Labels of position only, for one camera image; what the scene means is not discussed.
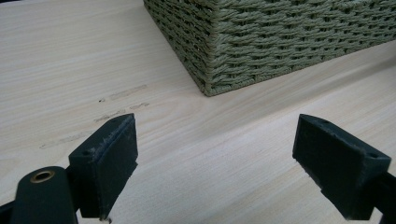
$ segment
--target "woven basket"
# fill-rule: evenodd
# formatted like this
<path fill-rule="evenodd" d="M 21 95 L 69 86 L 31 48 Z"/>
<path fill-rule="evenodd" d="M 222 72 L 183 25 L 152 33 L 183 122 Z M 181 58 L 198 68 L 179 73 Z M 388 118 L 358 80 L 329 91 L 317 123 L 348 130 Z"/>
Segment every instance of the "woven basket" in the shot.
<path fill-rule="evenodd" d="M 207 96 L 396 39 L 396 0 L 144 0 Z"/>

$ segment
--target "wicker basket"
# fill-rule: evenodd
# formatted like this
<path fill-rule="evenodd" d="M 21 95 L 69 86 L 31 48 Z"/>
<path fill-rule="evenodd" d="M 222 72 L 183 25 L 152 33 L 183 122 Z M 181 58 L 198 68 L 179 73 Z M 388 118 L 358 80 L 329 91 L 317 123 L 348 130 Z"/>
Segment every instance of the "wicker basket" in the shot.
<path fill-rule="evenodd" d="M 144 0 L 216 95 L 396 39 L 396 0 Z"/>

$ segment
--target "clamp jaw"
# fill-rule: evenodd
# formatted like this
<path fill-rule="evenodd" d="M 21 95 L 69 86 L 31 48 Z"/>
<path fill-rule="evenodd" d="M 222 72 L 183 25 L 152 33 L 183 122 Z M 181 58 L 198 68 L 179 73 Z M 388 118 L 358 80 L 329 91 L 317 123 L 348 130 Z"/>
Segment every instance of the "clamp jaw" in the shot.
<path fill-rule="evenodd" d="M 396 223 L 396 178 L 391 158 L 325 119 L 300 115 L 293 158 L 348 220 L 368 220 L 374 207 L 381 223 Z"/>
<path fill-rule="evenodd" d="M 106 122 L 69 155 L 66 169 L 33 171 L 19 183 L 14 202 L 0 207 L 0 223 L 78 223 L 108 218 L 137 166 L 134 114 Z"/>

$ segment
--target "scratch mark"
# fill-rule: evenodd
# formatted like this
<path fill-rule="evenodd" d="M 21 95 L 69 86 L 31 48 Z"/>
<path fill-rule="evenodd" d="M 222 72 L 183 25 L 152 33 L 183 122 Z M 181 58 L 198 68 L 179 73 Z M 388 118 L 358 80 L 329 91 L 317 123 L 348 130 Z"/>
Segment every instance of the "scratch mark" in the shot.
<path fill-rule="evenodd" d="M 109 98 L 110 98 L 110 100 L 117 100 L 117 99 L 120 99 L 122 97 L 129 96 L 132 93 L 135 93 L 137 91 L 141 91 L 143 89 L 146 89 L 147 87 L 148 87 L 148 85 L 142 85 L 142 86 L 138 86 L 138 87 L 132 88 L 132 89 L 127 90 L 127 91 L 120 91 L 118 93 L 110 95 Z"/>
<path fill-rule="evenodd" d="M 99 121 L 102 121 L 102 120 L 113 119 L 113 118 L 115 118 L 115 117 L 118 116 L 118 115 L 125 114 L 125 112 L 126 112 L 125 109 L 121 109 L 121 110 L 117 111 L 117 112 L 114 113 L 114 114 L 103 115 L 101 118 L 99 118 L 99 119 L 94 119 L 93 121 L 99 122 Z"/>
<path fill-rule="evenodd" d="M 149 105 L 149 103 L 142 103 L 142 104 L 140 104 L 140 105 L 133 105 L 133 106 L 131 106 L 131 107 L 129 107 L 130 109 L 132 109 L 132 110 L 136 110 L 136 109 L 138 109 L 138 108 L 140 108 L 140 107 L 146 107 L 146 106 L 148 106 Z"/>
<path fill-rule="evenodd" d="M 83 137 L 86 137 L 86 136 L 90 136 L 93 133 L 94 133 L 94 131 L 87 131 L 87 132 L 83 132 L 83 133 L 78 133 L 76 135 L 68 136 L 68 137 L 63 138 L 63 139 L 59 139 L 59 140 L 56 140 L 56 141 L 53 141 L 53 142 L 46 143 L 46 144 L 42 145 L 40 147 L 40 149 L 46 149 L 46 148 L 49 148 L 49 147 L 56 147 L 56 146 L 59 146 L 59 145 L 61 145 L 63 143 L 73 142 L 73 141 L 76 141 L 76 140 L 78 140 L 80 138 L 83 138 Z"/>

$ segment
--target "tabletop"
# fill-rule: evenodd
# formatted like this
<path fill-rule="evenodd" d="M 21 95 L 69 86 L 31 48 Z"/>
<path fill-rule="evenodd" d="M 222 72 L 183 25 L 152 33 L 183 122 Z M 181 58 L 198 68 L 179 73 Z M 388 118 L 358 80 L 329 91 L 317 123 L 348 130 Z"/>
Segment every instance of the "tabletop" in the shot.
<path fill-rule="evenodd" d="M 127 113 L 139 165 L 113 223 L 347 223 L 291 156 L 298 117 L 396 158 L 396 41 L 208 98 L 141 0 L 0 4 L 0 204 Z"/>

